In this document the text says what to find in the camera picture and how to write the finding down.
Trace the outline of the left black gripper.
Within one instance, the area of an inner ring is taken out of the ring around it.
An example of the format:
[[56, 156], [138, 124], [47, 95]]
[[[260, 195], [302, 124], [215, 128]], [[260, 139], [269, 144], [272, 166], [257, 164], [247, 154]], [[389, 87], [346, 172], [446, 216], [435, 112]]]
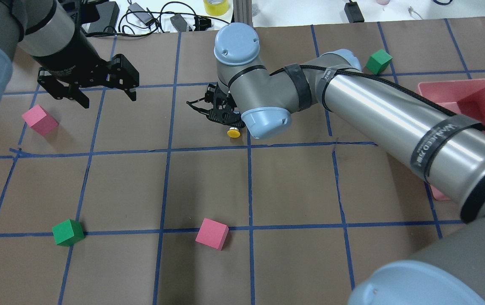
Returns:
[[132, 102], [137, 100], [138, 70], [123, 54], [109, 62], [102, 59], [80, 27], [74, 26], [71, 40], [61, 50], [35, 60], [41, 66], [38, 84], [55, 99], [70, 99], [88, 109], [90, 100], [80, 88], [105, 86], [124, 91]]

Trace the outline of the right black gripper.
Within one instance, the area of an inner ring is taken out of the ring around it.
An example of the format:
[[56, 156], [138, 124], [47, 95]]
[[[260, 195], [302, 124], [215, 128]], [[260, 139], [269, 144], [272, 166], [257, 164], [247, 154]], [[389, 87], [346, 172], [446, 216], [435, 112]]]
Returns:
[[212, 108], [204, 111], [208, 120], [234, 128], [245, 127], [240, 112], [235, 110], [236, 104], [231, 94], [225, 94], [217, 85], [212, 83], [207, 85], [204, 102], [212, 105]]

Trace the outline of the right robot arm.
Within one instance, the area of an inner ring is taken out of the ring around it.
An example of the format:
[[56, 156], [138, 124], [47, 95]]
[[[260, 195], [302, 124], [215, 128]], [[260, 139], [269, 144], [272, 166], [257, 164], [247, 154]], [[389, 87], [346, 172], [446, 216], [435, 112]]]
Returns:
[[255, 139], [291, 125], [291, 114], [321, 104], [460, 205], [465, 227], [384, 265], [353, 289], [350, 305], [485, 305], [485, 125], [391, 81], [361, 73], [349, 50], [324, 53], [270, 75], [257, 32], [234, 22], [214, 42], [214, 97], [236, 107]]

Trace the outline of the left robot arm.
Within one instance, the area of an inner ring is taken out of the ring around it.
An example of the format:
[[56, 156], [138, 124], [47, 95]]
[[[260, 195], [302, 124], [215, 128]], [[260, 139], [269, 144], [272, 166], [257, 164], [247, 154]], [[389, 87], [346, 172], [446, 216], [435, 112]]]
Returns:
[[101, 0], [0, 0], [0, 101], [20, 48], [39, 65], [37, 82], [54, 99], [88, 109], [83, 88], [120, 89], [137, 100], [138, 70], [122, 54], [102, 59], [82, 31], [99, 20]]

